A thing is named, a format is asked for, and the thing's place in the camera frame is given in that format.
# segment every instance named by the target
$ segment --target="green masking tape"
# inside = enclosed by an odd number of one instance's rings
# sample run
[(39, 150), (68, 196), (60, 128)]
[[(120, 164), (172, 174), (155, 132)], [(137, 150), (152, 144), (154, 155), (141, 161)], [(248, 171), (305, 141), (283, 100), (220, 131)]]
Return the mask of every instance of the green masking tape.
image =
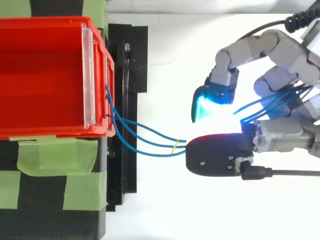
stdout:
[(67, 176), (63, 210), (100, 211), (107, 205), (107, 172)]
[(17, 209), (20, 171), (0, 171), (0, 209)]
[(108, 36), (108, 2), (106, 0), (83, 0), (82, 16), (92, 19), (97, 28)]
[(47, 135), (47, 136), (12, 136), (12, 137), (9, 137), (9, 140), (11, 142), (18, 142), (18, 141), (27, 141), (27, 140), (56, 139), (56, 138), (57, 137), (55, 135)]
[(0, 0), (0, 18), (29, 18), (29, 0)]
[(97, 140), (43, 138), (18, 143), (17, 167), (32, 177), (89, 174), (98, 152)]

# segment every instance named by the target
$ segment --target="blue cable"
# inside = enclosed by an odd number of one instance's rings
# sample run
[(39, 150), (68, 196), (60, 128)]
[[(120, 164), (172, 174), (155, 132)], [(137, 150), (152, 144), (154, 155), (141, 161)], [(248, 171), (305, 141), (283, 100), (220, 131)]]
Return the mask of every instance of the blue cable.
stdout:
[(260, 99), (258, 99), (256, 101), (248, 103), (247, 105), (244, 105), (243, 107), (241, 107), (237, 111), (235, 111), (233, 114), (237, 114), (237, 113), (239, 113), (239, 112), (241, 112), (241, 111), (243, 111), (243, 110), (245, 110), (245, 109), (247, 109), (247, 108), (249, 108), (249, 107), (251, 107), (253, 105), (256, 105), (256, 104), (264, 102), (264, 101), (267, 101), (269, 99), (273, 99), (273, 98), (275, 98), (277, 96), (280, 96), (280, 95), (281, 95), (281, 93), (276, 93), (276, 94), (273, 94), (273, 95), (270, 95), (270, 96), (266, 96), (266, 97), (260, 98)]
[[(107, 91), (107, 95), (108, 96), (111, 96), (111, 93), (110, 93), (110, 90), (109, 90), (109, 87), (106, 85), (105, 86), (106, 88), (106, 91)], [(148, 152), (144, 152), (144, 151), (140, 151), (140, 150), (137, 150), (136, 148), (132, 147), (129, 143), (127, 143), (124, 138), (121, 136), (119, 130), (118, 130), (118, 127), (117, 127), (117, 124), (116, 124), (116, 118), (115, 118), (115, 114), (117, 115), (117, 117), (119, 118), (118, 120), (123, 124), (123, 125), (126, 125), (126, 123), (122, 120), (122, 118), (119, 116), (117, 110), (115, 109), (114, 107), (114, 104), (113, 104), (113, 101), (112, 101), (112, 98), (111, 97), (108, 97), (107, 98), (108, 101), (109, 101), (109, 104), (111, 106), (111, 115), (112, 115), (112, 120), (113, 120), (113, 126), (114, 126), (114, 129), (115, 129), (115, 132), (116, 132), (116, 135), (118, 136), (118, 138), (121, 140), (121, 142), (130, 150), (138, 153), (138, 154), (142, 154), (142, 155), (146, 155), (146, 156), (149, 156), (149, 157), (158, 157), (158, 158), (169, 158), (169, 157), (175, 157), (175, 156), (179, 156), (179, 155), (182, 155), (186, 152), (186, 150), (183, 150), (181, 152), (177, 152), (177, 153), (173, 153), (173, 154), (153, 154), (153, 153), (148, 153)]]
[(250, 122), (252, 122), (252, 121), (254, 121), (254, 120), (258, 120), (259, 118), (261, 118), (261, 117), (263, 117), (263, 116), (265, 116), (265, 115), (267, 115), (267, 114), (269, 114), (269, 113), (272, 113), (273, 111), (276, 111), (276, 110), (282, 108), (283, 106), (291, 103), (293, 100), (295, 100), (296, 98), (298, 98), (298, 97), (299, 97), (301, 94), (303, 94), (305, 91), (308, 91), (310, 88), (312, 88), (312, 87), (311, 87), (311, 86), (305, 87), (304, 89), (300, 90), (300, 92), (299, 92), (297, 95), (290, 97), (290, 98), (289, 98), (288, 100), (286, 100), (285, 102), (279, 104), (278, 106), (276, 106), (276, 107), (274, 107), (274, 108), (272, 108), (272, 109), (267, 110), (266, 112), (264, 112), (264, 113), (262, 113), (262, 114), (260, 114), (260, 115), (257, 115), (257, 116), (255, 116), (255, 117), (253, 117), (253, 118), (251, 118), (251, 119), (248, 119), (246, 122), (250, 123)]
[(284, 92), (284, 93), (281, 93), (281, 94), (279, 95), (279, 97), (277, 97), (274, 101), (272, 101), (271, 103), (269, 103), (269, 104), (268, 104), (267, 106), (265, 106), (263, 109), (257, 111), (256, 113), (254, 113), (254, 114), (252, 114), (252, 115), (250, 115), (250, 116), (247, 116), (247, 117), (241, 119), (241, 121), (242, 121), (242, 122), (245, 122), (245, 121), (247, 121), (247, 120), (249, 120), (249, 119), (251, 119), (251, 118), (254, 118), (255, 116), (257, 116), (257, 115), (259, 115), (259, 114), (261, 114), (261, 113), (263, 113), (263, 112), (265, 112), (265, 111), (268, 111), (271, 107), (273, 107), (276, 103), (278, 103), (282, 98), (284, 98), (284, 97), (286, 97), (286, 96), (294, 93), (294, 92), (297, 91), (297, 90), (301, 90), (301, 89), (303, 89), (303, 88), (305, 88), (305, 86), (298, 86), (298, 87), (294, 87), (294, 88), (292, 88), (292, 89), (290, 89), (290, 90), (288, 90), (288, 91), (286, 91), (286, 92)]
[[(133, 125), (136, 125), (136, 126), (138, 126), (138, 127), (147, 129), (148, 131), (150, 131), (150, 132), (152, 132), (152, 133), (154, 133), (154, 134), (157, 134), (158, 136), (160, 136), (160, 137), (162, 137), (162, 138), (164, 138), (164, 139), (167, 139), (167, 140), (170, 140), (170, 141), (173, 141), (173, 142), (177, 142), (177, 141), (178, 141), (178, 139), (176, 139), (176, 138), (172, 138), (172, 137), (163, 135), (162, 133), (160, 133), (160, 132), (158, 132), (158, 131), (156, 131), (156, 130), (154, 130), (154, 129), (146, 126), (146, 125), (143, 125), (143, 124), (141, 124), (141, 123), (138, 123), (138, 122), (136, 122), (136, 121), (131, 121), (131, 120), (124, 119), (124, 118), (122, 118), (122, 120), (123, 120), (124, 122), (128, 123), (128, 124), (133, 124)], [(186, 140), (180, 140), (180, 139), (179, 139), (179, 143), (186, 143), (186, 142), (187, 142)]]
[[(152, 141), (148, 141), (146, 139), (144, 139), (143, 137), (137, 135), (134, 131), (132, 131), (132, 129), (125, 123), (125, 121), (122, 119), (122, 117), (118, 114), (117, 110), (115, 109), (114, 106), (111, 106), (111, 108), (113, 108), (113, 111), (116, 115), (116, 118), (123, 124), (123, 126), (129, 131), (129, 133), (131, 133), (135, 138), (140, 139), (141, 141), (156, 146), (156, 147), (160, 147), (160, 148), (170, 148), (173, 149), (175, 146), (174, 145), (163, 145), (163, 144), (158, 144)], [(186, 146), (176, 146), (176, 149), (185, 149)]]

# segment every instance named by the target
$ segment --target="black cable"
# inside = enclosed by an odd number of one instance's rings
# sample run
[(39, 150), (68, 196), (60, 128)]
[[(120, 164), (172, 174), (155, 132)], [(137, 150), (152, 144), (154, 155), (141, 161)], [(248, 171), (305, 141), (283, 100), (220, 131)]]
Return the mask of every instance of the black cable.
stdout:
[(299, 29), (303, 29), (305, 27), (308, 27), (309, 24), (317, 18), (320, 18), (320, 7), (314, 8), (314, 9), (309, 9), (307, 11), (301, 11), (299, 13), (293, 14), (292, 16), (288, 16), (285, 20), (273, 21), (273, 22), (269, 22), (267, 24), (264, 24), (260, 27), (257, 27), (256, 29), (248, 32), (246, 35), (239, 38), (238, 41), (245, 39), (247, 37), (250, 37), (253, 34), (256, 34), (257, 32), (259, 32), (263, 29), (270, 28), (270, 27), (273, 27), (276, 25), (281, 25), (281, 24), (284, 24), (285, 29), (288, 31), (288, 33), (292, 34)]
[(243, 35), (242, 37), (240, 37), (238, 39), (238, 41), (241, 40), (241, 39), (245, 39), (247, 37), (250, 37), (253, 34), (256, 34), (257, 32), (260, 32), (263, 29), (267, 29), (267, 28), (270, 28), (270, 27), (273, 27), (273, 26), (276, 26), (276, 25), (281, 25), (281, 24), (285, 24), (285, 20), (269, 22), (269, 23), (264, 24), (264, 25), (262, 25), (260, 27), (257, 27), (256, 29), (253, 29), (252, 31), (248, 32), (246, 35)]
[(320, 177), (320, 171), (272, 170), (272, 174), (273, 175), (282, 175), (282, 176)]

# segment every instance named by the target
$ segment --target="robotic hand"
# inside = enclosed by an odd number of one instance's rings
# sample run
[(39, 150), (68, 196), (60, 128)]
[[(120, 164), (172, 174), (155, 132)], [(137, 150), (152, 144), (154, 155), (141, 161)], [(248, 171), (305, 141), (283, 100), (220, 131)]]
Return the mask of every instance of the robotic hand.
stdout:
[[(320, 120), (320, 94), (303, 102), (298, 92), (320, 84), (319, 18), (309, 23), (301, 38), (303, 42), (299, 43), (280, 30), (267, 30), (260, 36), (244, 36), (217, 53), (216, 66), (194, 93), (193, 122), (199, 97), (220, 105), (232, 104), (239, 75), (237, 67), (266, 56), (276, 66), (256, 80), (255, 92), (262, 98), (287, 94), (279, 100), (282, 104), (266, 110), (269, 120), (251, 118), (255, 120), (253, 124), (249, 123), (251, 120), (241, 123), (242, 133), (206, 135), (189, 142), (186, 166), (191, 172), (212, 177), (241, 175), (243, 180), (273, 175), (320, 176), (317, 171), (272, 170), (252, 165), (253, 152), (290, 152), (301, 148), (320, 158), (320, 127), (314, 124)], [(303, 84), (294, 87), (298, 81)], [(266, 108), (272, 105), (271, 101), (262, 105)]]

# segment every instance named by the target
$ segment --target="red storage bin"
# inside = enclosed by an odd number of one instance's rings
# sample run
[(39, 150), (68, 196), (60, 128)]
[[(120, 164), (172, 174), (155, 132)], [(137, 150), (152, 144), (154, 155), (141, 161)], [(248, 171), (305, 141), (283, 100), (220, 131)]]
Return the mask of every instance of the red storage bin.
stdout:
[(89, 17), (0, 19), (0, 139), (112, 137), (114, 71)]

